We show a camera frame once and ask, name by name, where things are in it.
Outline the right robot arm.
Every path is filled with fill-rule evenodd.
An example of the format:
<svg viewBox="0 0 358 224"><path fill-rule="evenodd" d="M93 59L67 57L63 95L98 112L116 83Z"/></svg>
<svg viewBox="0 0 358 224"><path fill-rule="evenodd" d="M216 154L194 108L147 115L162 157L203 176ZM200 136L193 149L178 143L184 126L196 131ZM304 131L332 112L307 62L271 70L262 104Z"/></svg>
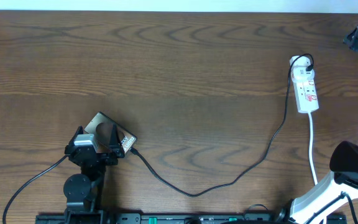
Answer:
<svg viewBox="0 0 358 224"><path fill-rule="evenodd" d="M319 108L313 67L311 54L296 55L290 59L288 71L297 110L308 116ZM328 215L358 198L358 146L341 142L331 156L329 168L322 180L314 181L311 190L289 201L276 218L278 223L326 223Z"/></svg>

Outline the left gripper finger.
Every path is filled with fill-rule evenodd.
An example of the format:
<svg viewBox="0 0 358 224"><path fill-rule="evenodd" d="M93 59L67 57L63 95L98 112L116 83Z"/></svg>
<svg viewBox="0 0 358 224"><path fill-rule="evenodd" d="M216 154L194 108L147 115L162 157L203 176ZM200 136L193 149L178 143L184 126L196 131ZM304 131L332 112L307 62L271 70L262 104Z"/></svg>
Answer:
<svg viewBox="0 0 358 224"><path fill-rule="evenodd" d="M70 141L68 143L68 146L73 146L74 145L75 139L76 139L77 135L79 135L79 134L83 134L83 127L82 126L79 126L77 128L77 130L75 131L73 137L70 139Z"/></svg>
<svg viewBox="0 0 358 224"><path fill-rule="evenodd" d="M116 157L125 157L125 151L122 147L121 140L119 139L119 133L115 124L112 126L109 148L113 153L115 153Z"/></svg>

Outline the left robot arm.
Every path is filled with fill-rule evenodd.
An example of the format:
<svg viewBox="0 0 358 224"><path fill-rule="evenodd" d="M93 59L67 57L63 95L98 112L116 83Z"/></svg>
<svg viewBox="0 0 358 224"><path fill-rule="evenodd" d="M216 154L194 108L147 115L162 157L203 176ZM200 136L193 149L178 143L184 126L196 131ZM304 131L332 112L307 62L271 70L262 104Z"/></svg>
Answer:
<svg viewBox="0 0 358 224"><path fill-rule="evenodd" d="M79 174L70 176L63 192L67 198L65 223L111 223L109 212L101 209L101 197L107 166L114 166L124 154L117 126L113 125L108 143L111 152L98 152L93 134L85 134L80 126L65 147L68 160L78 165Z"/></svg>

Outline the brown Galaxy smartphone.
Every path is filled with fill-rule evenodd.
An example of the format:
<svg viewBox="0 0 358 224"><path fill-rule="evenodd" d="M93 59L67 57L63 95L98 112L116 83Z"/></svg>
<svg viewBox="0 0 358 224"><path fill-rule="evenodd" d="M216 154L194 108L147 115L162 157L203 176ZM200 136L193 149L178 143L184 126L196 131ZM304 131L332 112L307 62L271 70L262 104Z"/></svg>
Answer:
<svg viewBox="0 0 358 224"><path fill-rule="evenodd" d="M119 139L121 140L121 144L126 155L126 153L136 143L137 137L119 124L117 124L104 113L98 112L85 127L85 131L89 134L94 134L95 138L99 141L99 143L101 143L104 147L110 150L109 140L111 137L112 126L114 124L117 126Z"/></svg>

